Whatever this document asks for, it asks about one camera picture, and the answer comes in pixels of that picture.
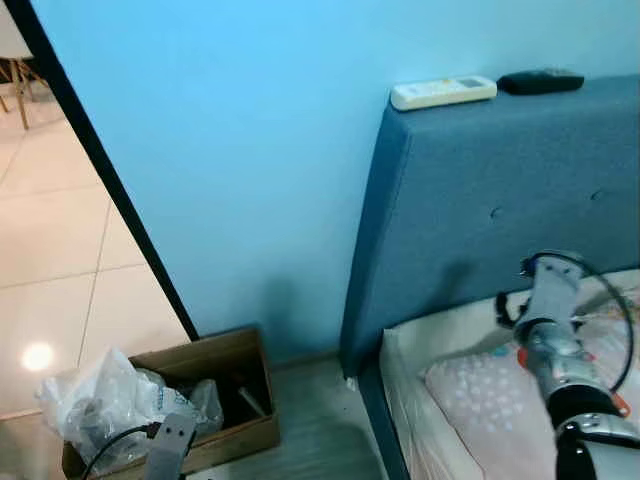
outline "white floor tile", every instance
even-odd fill
[[[100,255],[100,270],[144,263],[142,252],[112,202]]]
[[[99,183],[73,130],[43,128],[24,137],[0,183],[0,198]]]
[[[0,416],[37,408],[40,381],[77,366],[94,275],[0,288]],[[52,360],[29,371],[23,355],[37,343],[51,348]]]
[[[23,133],[1,132],[0,134],[0,185],[11,160],[20,148],[23,137]]]
[[[0,200],[0,286],[95,271],[104,187]]]
[[[81,365],[112,346],[135,355],[188,341],[147,265],[98,272]]]
[[[73,127],[69,123],[69,120],[64,117],[62,117],[60,120],[47,124],[46,126],[42,127],[42,129],[48,132],[67,132],[73,133],[75,135],[75,132],[73,131]]]
[[[29,125],[28,131],[35,132],[46,129],[50,125],[64,120],[64,113],[51,90],[44,88],[38,82],[32,82],[31,87],[35,101],[31,101],[28,95],[24,98],[24,107]],[[7,130],[24,132],[13,86],[6,83],[1,84],[0,95],[2,95],[2,99],[9,109],[9,113],[0,111],[0,132],[6,132]]]

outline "wire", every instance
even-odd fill
[[[618,306],[622,310],[622,315],[627,325],[628,344],[627,344],[627,357],[625,358],[624,368],[622,369],[622,372],[618,376],[618,379],[615,381],[613,386],[609,389],[611,393],[616,393],[618,389],[622,386],[624,381],[627,379],[627,376],[631,371],[631,367],[633,365],[633,358],[634,358],[635,338],[634,338],[634,331],[633,331],[633,319],[631,317],[631,312],[629,311],[629,307],[627,306],[627,302],[622,298],[618,290],[613,285],[611,285],[611,283],[609,283],[609,280],[604,278],[604,276],[601,273],[599,273],[595,268],[593,268],[590,264],[588,264],[584,260],[577,257],[573,257],[571,255],[567,255],[565,253],[560,253],[555,251],[551,251],[551,252],[545,251],[545,252],[536,253],[533,257],[531,257],[530,261],[533,264],[533,262],[535,262],[540,257],[560,258],[562,260],[566,260],[568,262],[571,262],[575,265],[582,267],[582,269],[585,272],[587,272],[588,276],[593,276],[597,278],[600,281],[600,283],[604,285],[604,287],[607,289],[607,292],[609,292],[609,295],[611,295],[611,297],[618,303]]]
[[[122,440],[127,435],[131,435],[132,433],[147,432],[148,428],[149,428],[149,425],[140,425],[138,427],[129,428],[128,430],[120,432],[119,434],[107,440],[107,443],[105,443],[102,446],[102,448],[98,450],[98,453],[96,453],[96,455],[91,459],[91,461],[89,462],[89,465],[87,465],[87,468],[84,469],[81,480],[87,480],[87,478],[89,478],[89,474],[91,473],[91,469],[93,468],[93,466],[96,464],[98,459],[104,454],[104,452],[106,452],[109,449],[109,447],[111,447],[114,443],[116,443],[118,440]]]

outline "plastic bag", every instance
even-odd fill
[[[165,387],[167,384],[164,381],[164,378],[160,376],[160,374],[156,372],[152,372],[151,370],[147,370],[146,368],[136,368],[136,372],[142,373],[147,380],[155,383],[156,385],[160,385],[161,387]]]
[[[199,382],[191,392],[189,400],[196,410],[207,418],[205,422],[196,426],[198,435],[210,435],[222,428],[224,417],[215,381],[202,380]]]
[[[45,379],[37,397],[47,423],[89,463],[109,438],[128,428],[162,422],[169,413],[194,418],[198,424],[209,422],[183,395],[164,386],[161,377],[161,382],[153,379],[112,349],[94,368]],[[95,472],[106,473],[148,450],[146,435],[134,433],[109,448]]]

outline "black door frame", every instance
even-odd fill
[[[192,341],[197,340],[199,338],[198,332],[193,326],[191,318],[138,216],[138,212],[133,207],[133,203],[122,185],[118,173],[103,148],[100,138],[71,86],[31,2],[29,0],[4,0],[4,2],[31,53],[36,58],[39,71],[42,72],[42,76],[49,83],[53,94],[62,107],[62,111],[69,123],[71,123],[78,140],[87,152],[91,163],[96,172],[98,172],[109,195],[111,195],[113,203],[120,211],[124,222],[131,230],[133,238],[149,263],[180,323],[182,323],[189,338]]]

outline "wooden chair leg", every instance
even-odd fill
[[[4,71],[2,65],[0,65],[0,74],[7,80],[7,82],[11,82],[11,77]]]
[[[24,71],[26,74],[31,75],[33,78],[35,78],[36,81],[38,81],[43,87],[49,88],[49,84],[40,75],[34,72],[33,69],[26,64],[26,62],[20,62],[20,63],[22,64],[22,67],[24,68]]]
[[[29,81],[29,67],[27,67],[27,64],[20,61],[18,63],[18,72],[20,73],[20,78],[22,79],[23,85],[27,87],[27,90],[29,91],[29,97],[31,98],[31,101],[35,101],[33,99],[33,90],[31,90],[31,82]]]
[[[11,64],[11,79],[13,80],[13,87],[16,91],[16,99],[18,100],[18,109],[20,110],[20,116],[22,117],[22,126],[25,130],[29,129],[27,123],[27,114],[24,111],[24,102],[22,101],[22,85],[20,85],[20,76],[18,74],[18,62],[15,60],[9,60]]]

